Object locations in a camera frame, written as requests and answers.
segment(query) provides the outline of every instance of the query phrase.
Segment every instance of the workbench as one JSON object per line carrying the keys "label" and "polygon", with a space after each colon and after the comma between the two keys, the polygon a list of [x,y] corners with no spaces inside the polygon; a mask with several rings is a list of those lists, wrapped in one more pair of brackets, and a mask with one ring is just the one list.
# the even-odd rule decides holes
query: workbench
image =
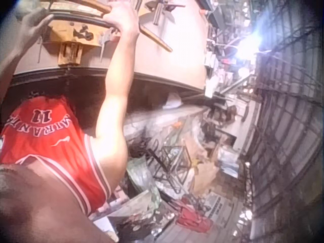
{"label": "workbench", "polygon": [[[171,13],[162,14],[158,26],[152,24],[152,18],[153,13],[147,13],[140,17],[140,22],[172,47],[173,52],[167,52],[141,34],[136,48],[135,78],[202,90],[206,80],[204,52],[207,23],[204,16],[199,14],[199,6],[195,0],[186,1],[185,8],[176,8]],[[81,30],[78,21],[71,19],[69,22],[78,27],[77,31]],[[12,40],[19,29],[15,16],[9,16],[2,29],[6,29],[6,35],[0,37],[1,58],[13,47]],[[60,67],[60,44],[39,41],[21,59],[12,85],[84,74],[104,77],[116,44],[106,44],[101,61],[100,46],[84,45],[78,66]]]}

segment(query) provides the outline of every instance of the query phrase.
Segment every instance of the dark skin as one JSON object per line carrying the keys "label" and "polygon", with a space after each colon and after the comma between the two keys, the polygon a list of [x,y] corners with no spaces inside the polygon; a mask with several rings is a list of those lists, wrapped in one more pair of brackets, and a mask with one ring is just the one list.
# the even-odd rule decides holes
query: dark skin
{"label": "dark skin", "polygon": [[7,242],[113,242],[76,207],[62,183],[29,167],[0,166],[0,231]]}

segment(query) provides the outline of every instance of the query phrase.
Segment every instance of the workshop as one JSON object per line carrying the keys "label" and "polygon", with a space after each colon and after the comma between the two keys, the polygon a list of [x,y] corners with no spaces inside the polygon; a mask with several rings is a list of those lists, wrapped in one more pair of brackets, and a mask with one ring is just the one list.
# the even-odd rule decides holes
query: workshop
{"label": "workshop", "polygon": [[324,242],[323,1],[0,9],[0,242]]}

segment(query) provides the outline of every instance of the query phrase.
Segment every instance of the wooden stick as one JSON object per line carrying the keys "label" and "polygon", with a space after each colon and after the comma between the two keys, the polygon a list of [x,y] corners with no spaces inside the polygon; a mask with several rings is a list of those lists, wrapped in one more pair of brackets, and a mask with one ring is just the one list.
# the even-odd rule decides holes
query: wooden stick
{"label": "wooden stick", "polygon": [[[94,0],[69,0],[70,2],[74,2],[77,4],[81,4],[93,9],[97,9],[104,14],[109,14],[111,12],[111,6],[107,6],[96,2]],[[146,37],[150,38],[152,41],[157,43],[159,46],[163,47],[168,52],[172,52],[172,48],[168,46],[160,37],[154,34],[152,31],[144,27],[142,24],[139,24],[140,32]]]}

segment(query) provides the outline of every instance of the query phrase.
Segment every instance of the metal bar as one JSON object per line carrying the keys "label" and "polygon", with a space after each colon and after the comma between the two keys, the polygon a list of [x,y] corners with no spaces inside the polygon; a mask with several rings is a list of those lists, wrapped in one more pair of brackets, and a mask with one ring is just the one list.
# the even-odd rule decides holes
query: metal bar
{"label": "metal bar", "polygon": [[241,79],[239,79],[238,81],[236,81],[235,83],[231,84],[230,86],[226,87],[225,89],[221,90],[219,93],[221,95],[225,95],[228,92],[230,92],[231,90],[237,88],[240,84],[242,84],[245,80],[247,80],[250,76],[252,76],[252,73],[250,73],[248,76],[243,77]]}

